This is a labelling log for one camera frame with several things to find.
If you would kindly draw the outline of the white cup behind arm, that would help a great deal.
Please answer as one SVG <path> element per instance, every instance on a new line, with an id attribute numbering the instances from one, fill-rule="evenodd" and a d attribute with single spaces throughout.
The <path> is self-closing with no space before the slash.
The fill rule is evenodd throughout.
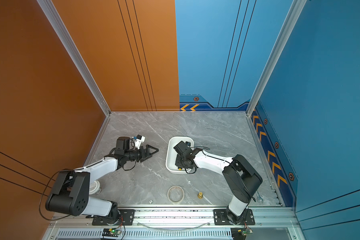
<path id="1" fill-rule="evenodd" d="M 90 184 L 89 195 L 98 195 L 101 192 L 101 184 L 98 180 L 95 180 Z"/>

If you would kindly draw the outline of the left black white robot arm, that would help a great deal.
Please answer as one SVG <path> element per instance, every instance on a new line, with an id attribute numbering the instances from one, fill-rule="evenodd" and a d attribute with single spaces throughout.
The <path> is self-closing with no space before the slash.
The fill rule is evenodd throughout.
<path id="1" fill-rule="evenodd" d="M 150 145 L 142 146 L 144 137 L 119 137 L 116 146 L 101 160 L 74 170 L 56 173 L 52 189 L 45 203 L 49 212 L 64 214 L 65 217 L 85 215 L 107 225 L 121 222 L 118 204 L 90 196 L 90 185 L 103 176 L 123 169 L 127 162 L 142 163 L 159 152 Z"/>

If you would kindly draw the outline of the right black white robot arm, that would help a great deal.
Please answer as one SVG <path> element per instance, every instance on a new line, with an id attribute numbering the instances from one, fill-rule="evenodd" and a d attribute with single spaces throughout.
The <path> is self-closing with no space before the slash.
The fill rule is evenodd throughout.
<path id="1" fill-rule="evenodd" d="M 248 206 L 263 183 L 261 175 L 242 155 L 221 157 L 208 154 L 203 148 L 191 147 L 184 141 L 173 147 L 176 152 L 175 166 L 179 171 L 192 175 L 198 169 L 206 169 L 222 175 L 232 194 L 226 208 L 230 224 L 242 225 L 246 220 Z"/>

